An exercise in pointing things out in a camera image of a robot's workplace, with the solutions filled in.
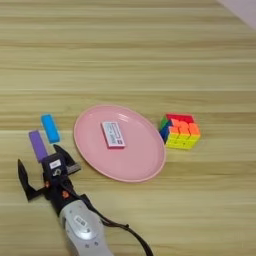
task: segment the purple block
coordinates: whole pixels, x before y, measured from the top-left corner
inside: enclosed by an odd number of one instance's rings
[[[39,131],[32,131],[28,135],[36,154],[36,158],[38,162],[41,162],[43,158],[48,156],[48,153],[45,149],[44,142],[40,136],[40,133]]]

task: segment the eraser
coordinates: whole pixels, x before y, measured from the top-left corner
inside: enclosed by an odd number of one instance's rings
[[[56,143],[60,141],[60,136],[57,127],[54,123],[53,117],[51,115],[43,115],[41,117],[46,135],[50,143]]]
[[[48,154],[45,149],[44,142],[40,136],[40,133],[39,131],[32,131],[28,135],[33,146],[36,158],[38,162],[41,162],[43,158],[48,156]]]
[[[125,142],[117,122],[102,122],[102,130],[108,148],[124,148]]]

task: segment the blue block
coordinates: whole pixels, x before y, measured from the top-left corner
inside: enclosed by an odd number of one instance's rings
[[[60,141],[60,136],[58,129],[54,123],[53,117],[51,115],[43,115],[41,117],[46,135],[50,143],[56,143]]]
[[[166,143],[169,136],[169,126],[170,126],[170,121],[168,121],[168,123],[166,123],[166,125],[160,130],[160,135],[164,143]]]

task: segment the wood grain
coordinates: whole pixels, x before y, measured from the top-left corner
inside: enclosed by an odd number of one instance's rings
[[[256,254],[256,34],[228,10],[214,0],[0,0],[0,56],[0,255],[69,255],[49,202],[28,204],[17,178],[21,158],[42,184],[27,133],[45,112],[83,166],[77,192],[156,256]],[[168,150],[152,181],[112,181],[72,138],[81,111],[102,103],[156,126],[165,112],[192,113],[202,140]],[[129,234],[106,234],[116,256],[144,255]]]

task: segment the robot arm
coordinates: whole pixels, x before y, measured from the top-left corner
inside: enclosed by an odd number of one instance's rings
[[[100,218],[91,212],[83,201],[77,200],[60,213],[70,248],[75,256],[113,256],[104,238]]]
[[[61,225],[66,231],[71,250],[75,256],[113,256],[104,237],[105,226],[118,227],[130,232],[142,245],[147,256],[153,252],[145,240],[129,225],[113,222],[93,207],[86,195],[75,193],[68,176],[80,170],[72,157],[60,146],[54,145],[55,154],[42,159],[44,187],[35,190],[28,182],[28,175],[18,160],[18,174],[28,201],[44,195],[50,200]]]

